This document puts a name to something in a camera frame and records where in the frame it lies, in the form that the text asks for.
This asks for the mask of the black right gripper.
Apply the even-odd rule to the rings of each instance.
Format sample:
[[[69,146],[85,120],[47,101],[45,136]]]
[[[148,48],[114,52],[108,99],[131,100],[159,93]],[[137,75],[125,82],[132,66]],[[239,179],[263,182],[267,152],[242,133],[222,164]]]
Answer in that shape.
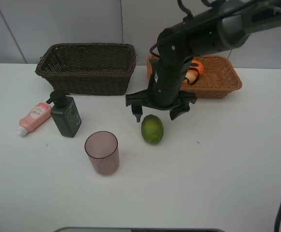
[[[132,114],[136,122],[140,122],[143,115],[142,106],[157,110],[170,110],[170,119],[173,121],[180,115],[189,112],[189,103],[196,103],[195,93],[180,90],[185,75],[192,60],[180,66],[166,64],[161,59],[152,58],[152,74],[147,89],[125,95],[126,106],[131,105]]]

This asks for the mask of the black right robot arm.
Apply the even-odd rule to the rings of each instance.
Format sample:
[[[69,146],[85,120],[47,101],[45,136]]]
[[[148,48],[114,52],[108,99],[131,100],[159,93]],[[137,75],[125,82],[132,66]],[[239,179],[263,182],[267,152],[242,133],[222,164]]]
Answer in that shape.
[[[181,86],[195,57],[239,48],[252,33],[281,27],[281,0],[204,1],[208,10],[195,16],[178,5],[186,17],[164,29],[150,49],[158,50],[158,63],[147,89],[125,97],[137,120],[143,107],[168,110],[171,119],[190,110],[197,97]]]

